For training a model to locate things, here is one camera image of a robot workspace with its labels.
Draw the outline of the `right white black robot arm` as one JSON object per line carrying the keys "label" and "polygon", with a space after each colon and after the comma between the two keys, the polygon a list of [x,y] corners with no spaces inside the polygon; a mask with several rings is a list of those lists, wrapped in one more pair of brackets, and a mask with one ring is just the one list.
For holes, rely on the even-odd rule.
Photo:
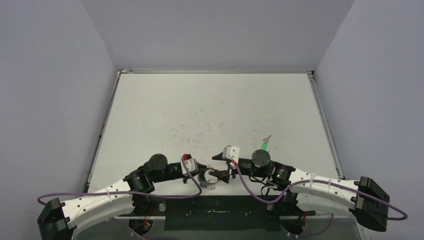
{"label": "right white black robot arm", "polygon": [[263,149],[255,150],[251,158],[241,158],[239,148],[226,146],[212,160],[227,164],[226,170],[213,173],[226,183],[236,176],[248,177],[268,191],[279,191],[282,196],[268,203],[282,203],[290,215],[298,211],[327,212],[353,218],[376,232],[387,230],[390,196],[370,177],[345,180],[320,176],[273,161]]}

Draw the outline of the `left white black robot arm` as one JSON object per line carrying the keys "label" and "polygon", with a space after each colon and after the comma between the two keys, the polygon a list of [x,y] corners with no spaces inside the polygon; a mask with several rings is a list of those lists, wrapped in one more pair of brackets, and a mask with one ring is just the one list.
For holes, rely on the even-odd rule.
{"label": "left white black robot arm", "polygon": [[117,182],[94,193],[76,193],[74,199],[61,201],[59,193],[37,218],[43,240],[70,240],[81,231],[121,215],[144,215],[156,195],[154,184],[176,179],[187,182],[207,170],[190,154],[176,163],[168,163],[165,155],[156,153],[138,169]]}

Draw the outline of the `large keyring with red sleeve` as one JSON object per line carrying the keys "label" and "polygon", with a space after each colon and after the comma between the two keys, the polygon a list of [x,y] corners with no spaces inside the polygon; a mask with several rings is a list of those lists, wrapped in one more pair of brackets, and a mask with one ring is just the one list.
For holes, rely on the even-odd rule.
{"label": "large keyring with red sleeve", "polygon": [[209,173],[213,170],[215,169],[209,169],[198,174],[197,178],[198,178],[199,184],[204,183],[204,187],[200,186],[201,188],[204,188],[207,190],[214,190],[216,188],[216,185],[220,182],[220,180],[218,180],[214,176],[209,175]]}

